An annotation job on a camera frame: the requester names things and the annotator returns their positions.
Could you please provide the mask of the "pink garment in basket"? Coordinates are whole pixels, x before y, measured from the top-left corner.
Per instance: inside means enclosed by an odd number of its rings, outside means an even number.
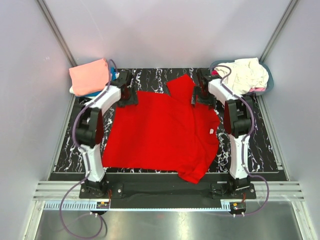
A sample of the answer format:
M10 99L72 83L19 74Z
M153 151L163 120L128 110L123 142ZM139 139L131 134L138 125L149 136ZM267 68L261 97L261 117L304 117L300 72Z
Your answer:
M250 93L258 93L258 92L264 92L266 90L265 87L253 87L249 90Z

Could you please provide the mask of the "cream crumpled t shirt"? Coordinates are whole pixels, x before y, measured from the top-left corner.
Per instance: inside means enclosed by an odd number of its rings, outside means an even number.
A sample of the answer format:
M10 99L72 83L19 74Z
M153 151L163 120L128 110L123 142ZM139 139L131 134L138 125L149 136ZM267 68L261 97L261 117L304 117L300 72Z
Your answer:
M223 78L223 84L238 95L249 93L251 88L267 89L268 86L269 73L258 58L214 64L214 70Z

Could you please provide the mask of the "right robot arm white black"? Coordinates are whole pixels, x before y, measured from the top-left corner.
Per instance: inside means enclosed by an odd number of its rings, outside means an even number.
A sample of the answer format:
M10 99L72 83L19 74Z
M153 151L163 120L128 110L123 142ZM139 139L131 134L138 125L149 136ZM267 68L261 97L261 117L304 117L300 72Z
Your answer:
M213 75L213 70L196 70L198 86L193 88L191 104L197 103L215 107L216 101L224 106L223 127L229 135L231 161L225 192L232 198L239 198L250 188L248 173L248 145L254 128L253 101L249 96L240 96L223 83L232 70L224 77Z

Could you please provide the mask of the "aluminium frame rail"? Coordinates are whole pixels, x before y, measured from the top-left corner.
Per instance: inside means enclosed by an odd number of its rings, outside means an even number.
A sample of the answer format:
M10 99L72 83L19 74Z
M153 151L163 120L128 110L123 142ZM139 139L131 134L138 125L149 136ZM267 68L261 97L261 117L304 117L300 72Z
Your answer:
M121 199L134 194L151 194L151 195L205 195L221 197L217 191L226 188L225 182L209 183L200 182L192 184L187 182L114 182L109 184L112 199ZM250 194L247 199L262 200L269 193L269 200L285 198L289 200L303 200L303 193L298 182L295 181L270 181L265 184L263 181L254 181L250 187ZM92 193L73 181L40 181L33 195L34 201L58 201L67 194L68 200L75 199L105 199L108 194L102 195Z

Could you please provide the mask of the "right aluminium corner post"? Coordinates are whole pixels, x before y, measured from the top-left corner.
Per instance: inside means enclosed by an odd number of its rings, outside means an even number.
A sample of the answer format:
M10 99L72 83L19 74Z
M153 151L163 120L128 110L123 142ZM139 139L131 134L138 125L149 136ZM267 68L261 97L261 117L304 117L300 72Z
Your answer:
M286 9L284 10L278 24L276 25L273 33L271 34L271 37L269 38L259 60L261 62L264 62L266 60L266 58L268 57L268 55L270 54L274 44L276 43L278 37L280 36L282 30L285 28L287 22L289 21L292 13L294 12L294 10L296 9L296 7L299 4L299 0L290 0Z

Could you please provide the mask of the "red t shirt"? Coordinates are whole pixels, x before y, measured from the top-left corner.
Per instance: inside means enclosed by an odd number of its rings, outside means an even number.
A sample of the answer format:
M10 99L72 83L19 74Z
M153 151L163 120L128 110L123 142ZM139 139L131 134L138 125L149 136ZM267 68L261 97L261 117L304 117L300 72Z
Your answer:
M102 156L105 168L175 171L197 184L215 159L220 119L192 105L188 75L167 83L169 94L139 91L138 104L117 107Z

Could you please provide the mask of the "folded blue t shirt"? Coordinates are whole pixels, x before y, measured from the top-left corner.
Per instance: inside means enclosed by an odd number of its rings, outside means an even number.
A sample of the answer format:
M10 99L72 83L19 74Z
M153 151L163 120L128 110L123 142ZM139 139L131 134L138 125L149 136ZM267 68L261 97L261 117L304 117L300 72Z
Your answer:
M115 67L111 67L111 68L110 68L110 74L111 74L111 80L112 80L112 81L116 80L116 79L118 78L118 76L119 76L119 72L118 72L117 70L118 70L118 69L115 68ZM89 94L86 95L86 97L87 97L87 98L96 97L96 96L98 96L103 90L104 90L104 89L98 90L98 91L93 92L93 93L89 93Z

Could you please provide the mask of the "aluminium corner post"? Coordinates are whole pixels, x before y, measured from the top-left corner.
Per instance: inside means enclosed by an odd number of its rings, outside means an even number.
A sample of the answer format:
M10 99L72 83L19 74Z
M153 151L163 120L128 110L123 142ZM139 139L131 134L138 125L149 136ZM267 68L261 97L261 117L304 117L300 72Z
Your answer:
M72 67L76 67L77 63L76 60L65 40L65 38L63 37L59 26L57 25L47 3L45 0L35 0L35 3L37 4L37 6L39 7L42 15L44 16L49 28L51 29L54 37L57 40L57 43L59 44L62 52L64 53L65 57L67 58L67 61L69 62L69 64Z
M287 22L289 21L292 13L294 12L294 10L296 9L296 7L299 4L299 0L290 0L286 9L284 10L278 24L276 25L273 33L271 34L271 37L269 38L259 60L261 62L264 62L266 60L266 58L268 57L268 55L270 54L274 44L276 43L278 37L280 36L282 30L285 28Z

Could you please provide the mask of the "magenta garment in basket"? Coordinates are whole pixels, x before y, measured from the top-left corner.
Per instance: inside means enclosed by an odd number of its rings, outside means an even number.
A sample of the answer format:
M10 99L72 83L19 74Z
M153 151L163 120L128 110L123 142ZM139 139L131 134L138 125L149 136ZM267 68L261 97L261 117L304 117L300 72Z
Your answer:
M218 72L215 71L215 70L213 70L211 74L212 74L213 76L214 76L214 75L218 75Z

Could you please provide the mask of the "black marbled table mat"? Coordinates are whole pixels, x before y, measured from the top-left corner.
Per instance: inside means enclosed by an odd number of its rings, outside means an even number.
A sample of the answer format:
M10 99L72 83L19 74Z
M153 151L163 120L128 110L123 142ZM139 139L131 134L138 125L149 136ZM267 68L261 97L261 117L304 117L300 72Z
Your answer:
M197 83L196 69L194 68L132 68L132 85L138 91L168 94L167 82L189 75ZM248 169L252 172L276 173L280 170L280 164L274 154L269 139L263 113L261 111L259 96L252 94L252 111L255 124L254 131L250 135L248 146ZM84 161L78 148L72 140L73 119L76 116L71 111L67 127L65 128L63 141L52 172L54 174L82 174L85 172ZM208 168L208 173L226 173L231 163L231 144L223 125L217 129L219 149L214 161Z

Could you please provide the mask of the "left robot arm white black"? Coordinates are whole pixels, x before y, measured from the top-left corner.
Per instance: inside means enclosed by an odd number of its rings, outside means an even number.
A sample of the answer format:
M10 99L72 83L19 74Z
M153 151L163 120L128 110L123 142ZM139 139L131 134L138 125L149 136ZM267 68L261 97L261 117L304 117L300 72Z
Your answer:
M131 86L132 78L129 70L120 71L118 77L108 82L97 96L77 107L72 139L84 160L85 179L81 181L81 186L97 198L103 198L108 193L100 151L105 134L103 116L114 104L121 108L138 104L137 91Z

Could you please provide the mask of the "folded pink t shirt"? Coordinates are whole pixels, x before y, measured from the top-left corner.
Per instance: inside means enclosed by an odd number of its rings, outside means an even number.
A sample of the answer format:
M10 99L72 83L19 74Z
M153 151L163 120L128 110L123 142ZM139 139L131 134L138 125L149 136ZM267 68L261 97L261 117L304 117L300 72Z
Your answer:
M71 67L69 75L76 95L87 95L105 88L111 81L108 63L105 58Z

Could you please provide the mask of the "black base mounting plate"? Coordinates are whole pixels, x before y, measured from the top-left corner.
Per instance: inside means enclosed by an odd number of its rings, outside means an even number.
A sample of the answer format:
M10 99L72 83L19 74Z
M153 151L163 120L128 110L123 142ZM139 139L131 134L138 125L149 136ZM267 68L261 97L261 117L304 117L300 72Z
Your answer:
M232 180L228 173L207 173L199 183L187 182L176 173L107 173L101 183L83 183L79 197L123 199L137 194L239 200L257 198L255 187L247 178Z

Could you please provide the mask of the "folded white t shirt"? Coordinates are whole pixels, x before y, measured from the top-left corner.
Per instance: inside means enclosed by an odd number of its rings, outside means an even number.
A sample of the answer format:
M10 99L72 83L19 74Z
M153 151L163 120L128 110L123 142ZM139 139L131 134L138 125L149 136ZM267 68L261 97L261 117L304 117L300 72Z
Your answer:
M94 99L96 96L98 96L101 93L101 91L97 91L97 92L89 93L89 94L86 94L86 95L76 95L74 93L74 90L73 90L72 86L70 87L69 92L71 94L75 95L77 98L89 98L89 99Z

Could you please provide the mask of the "left aluminium corner post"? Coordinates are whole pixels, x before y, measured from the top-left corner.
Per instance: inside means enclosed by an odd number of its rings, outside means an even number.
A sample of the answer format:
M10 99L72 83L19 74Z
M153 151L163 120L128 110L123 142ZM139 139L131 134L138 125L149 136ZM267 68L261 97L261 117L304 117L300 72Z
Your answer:
M64 53L65 57L67 58L67 61L69 62L69 64L72 67L76 67L77 63L76 60L65 40L65 38L63 37L59 26L57 25L47 3L45 0L35 0L35 3L37 4L37 6L39 7L42 15L44 16L49 28L51 29L54 37L57 40L57 43L59 44L62 52Z

